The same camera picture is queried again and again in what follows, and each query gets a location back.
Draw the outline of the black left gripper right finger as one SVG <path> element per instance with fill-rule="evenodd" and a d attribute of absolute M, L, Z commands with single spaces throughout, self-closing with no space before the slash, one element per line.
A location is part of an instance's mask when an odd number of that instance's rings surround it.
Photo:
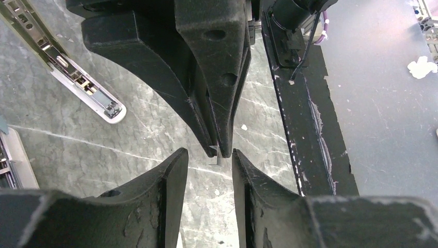
<path fill-rule="evenodd" d="M 232 153 L 240 247 L 437 247 L 437 210 L 415 197 L 300 196 Z"/>

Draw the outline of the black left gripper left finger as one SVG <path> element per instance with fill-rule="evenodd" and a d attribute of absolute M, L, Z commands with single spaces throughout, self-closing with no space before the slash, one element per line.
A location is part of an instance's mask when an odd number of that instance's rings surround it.
<path fill-rule="evenodd" d="M 1 190 L 1 247 L 176 247 L 188 160 L 179 148 L 98 197 Z"/>

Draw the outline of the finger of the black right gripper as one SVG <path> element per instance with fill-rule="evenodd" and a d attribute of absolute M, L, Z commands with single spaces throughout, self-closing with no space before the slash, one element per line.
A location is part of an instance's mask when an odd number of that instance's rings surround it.
<path fill-rule="evenodd" d="M 85 47 L 133 73 L 182 118 L 209 157 L 215 145 L 202 114 L 194 56 L 181 36 L 128 11 L 87 18 L 81 23 Z"/>
<path fill-rule="evenodd" d="M 251 60 L 245 1 L 175 1 L 176 29 L 204 77 L 223 157 L 232 154 L 233 122 Z"/>

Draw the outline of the small metal staple strip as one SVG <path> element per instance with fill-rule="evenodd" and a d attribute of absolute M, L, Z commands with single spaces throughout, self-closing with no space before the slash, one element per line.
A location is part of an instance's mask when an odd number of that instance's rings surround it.
<path fill-rule="evenodd" d="M 214 157 L 212 161 L 209 163 L 210 166 L 222 166 L 223 165 L 223 157 L 221 154 L 221 150 L 219 146 L 210 146 L 211 150 L 214 150 Z"/>

